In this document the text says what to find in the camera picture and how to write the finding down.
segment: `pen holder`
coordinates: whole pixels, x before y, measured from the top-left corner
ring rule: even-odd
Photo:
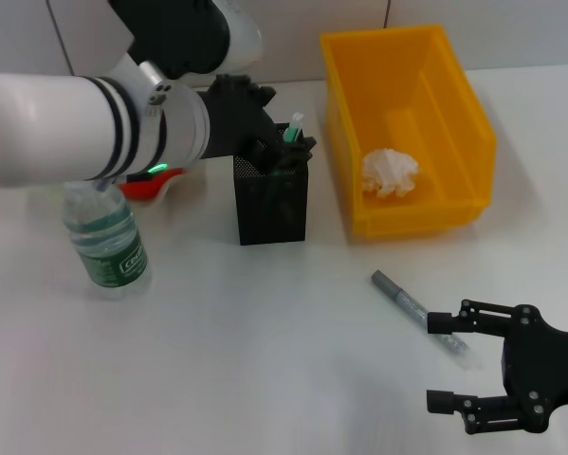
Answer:
[[[278,123],[283,133],[287,123]],[[285,143],[270,173],[256,169],[241,156],[233,158],[233,180],[241,245],[275,244],[304,240],[307,192],[313,137],[302,132]]]

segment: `red object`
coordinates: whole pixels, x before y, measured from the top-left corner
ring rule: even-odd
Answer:
[[[177,175],[182,175],[185,170],[182,168],[168,169],[162,173],[156,174],[151,180],[146,182],[122,183],[119,184],[123,195],[128,199],[138,201],[146,201],[157,197],[168,180]]]

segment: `green led light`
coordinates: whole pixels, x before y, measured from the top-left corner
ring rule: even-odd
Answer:
[[[168,169],[168,165],[163,163],[163,164],[157,164],[156,166],[154,166],[153,168],[151,168],[147,172],[148,173],[158,173],[159,171],[165,171],[166,169]]]

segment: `white tabletop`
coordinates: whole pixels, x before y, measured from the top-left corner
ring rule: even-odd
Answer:
[[[363,244],[344,234],[322,82],[275,85],[306,114],[307,240],[238,245],[230,159],[138,214],[142,300],[99,301],[46,190],[0,191],[0,454],[568,454],[568,407],[544,435],[469,437],[425,390],[504,394],[499,338],[465,336],[464,371],[374,289],[381,269],[431,310],[537,305],[568,330],[568,66],[469,73],[500,141],[473,226]]]

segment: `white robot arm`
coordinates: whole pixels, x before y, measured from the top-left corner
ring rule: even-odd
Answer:
[[[260,32],[232,0],[51,2],[46,0],[45,6],[68,66],[76,73],[76,62],[83,61],[82,37],[63,24],[75,23],[71,15],[79,4],[86,5],[85,20],[92,17],[92,5],[96,14],[114,10],[136,40],[130,55],[121,55],[112,69],[94,75],[98,77],[0,74],[0,186],[108,178],[146,172],[164,162],[184,167],[201,157],[232,155],[239,144],[215,149],[222,149],[230,137],[246,139],[238,137],[240,120],[234,115],[237,101],[239,112],[248,112],[245,95],[258,101],[249,104],[250,109],[256,106],[250,117],[262,122],[261,128],[268,130],[270,123],[276,131],[262,109],[274,93],[257,92],[249,80],[225,83],[224,92],[221,86],[202,95],[174,83],[191,70],[219,74],[260,58]],[[58,13],[61,19],[56,20]],[[155,17],[170,19],[159,22]],[[196,22],[196,27],[185,27],[185,21]],[[85,25],[87,34],[94,33],[91,23]],[[75,51],[68,55],[68,49]],[[222,116],[230,116],[231,125]],[[270,141],[271,132],[266,138],[247,133]]]

